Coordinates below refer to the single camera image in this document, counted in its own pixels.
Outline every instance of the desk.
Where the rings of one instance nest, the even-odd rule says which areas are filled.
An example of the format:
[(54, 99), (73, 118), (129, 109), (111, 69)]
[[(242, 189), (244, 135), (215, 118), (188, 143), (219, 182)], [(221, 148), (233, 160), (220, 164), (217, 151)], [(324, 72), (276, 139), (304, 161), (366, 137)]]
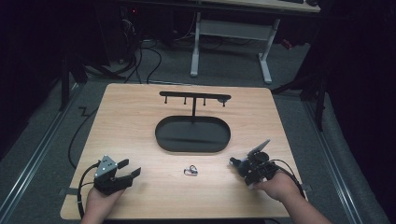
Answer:
[[(299, 12), (315, 12), (320, 11), (319, 7), (311, 7), (306, 2), (303, 4), (290, 3), (278, 0), (202, 0), (202, 2), (218, 3), (218, 4), (229, 4), (237, 6), (247, 7), (266, 7), (271, 9), (291, 10)], [(267, 64), (267, 56), (270, 52), (272, 43), (274, 41), (277, 27), (280, 23), (280, 19), (275, 19), (272, 26), (264, 25), (253, 25), (243, 24), (237, 22), (227, 21), (212, 21), (212, 20), (201, 20), (201, 13), (197, 13), (197, 20), (195, 25), (195, 42), (194, 50), (192, 53), (191, 60), (191, 76), (198, 76), (198, 63), (199, 63), (199, 38), (200, 35), (219, 35), (245, 39), (255, 39), (265, 41), (263, 52), (259, 54), (259, 62), (262, 68), (262, 76), (264, 82), (267, 84), (272, 83), (270, 71)]]
[[(188, 91), (230, 94), (225, 107), (216, 100), (197, 101), (196, 115), (223, 119), (231, 129), (231, 140), (221, 152), (172, 153), (155, 140), (158, 122), (173, 115), (191, 115), (192, 99), (168, 98), (160, 91)], [(110, 84), (106, 88), (86, 146), (70, 188), (77, 188), (82, 173), (107, 154), (114, 161), (129, 159), (130, 164), (116, 176), (127, 175), (138, 167), (141, 175), (118, 201), (109, 218), (240, 218), (287, 217), (279, 203), (263, 191), (249, 190), (229, 159), (245, 158), (247, 153), (270, 138), (264, 149), (270, 159), (290, 165), (300, 179), (288, 139), (274, 99), (264, 88), (167, 86)], [(198, 176), (183, 174), (195, 165)], [(85, 182), (93, 180), (94, 170)], [(83, 204), (91, 187), (82, 191)], [(79, 219), (77, 197), (67, 195), (62, 207), (64, 219)]]

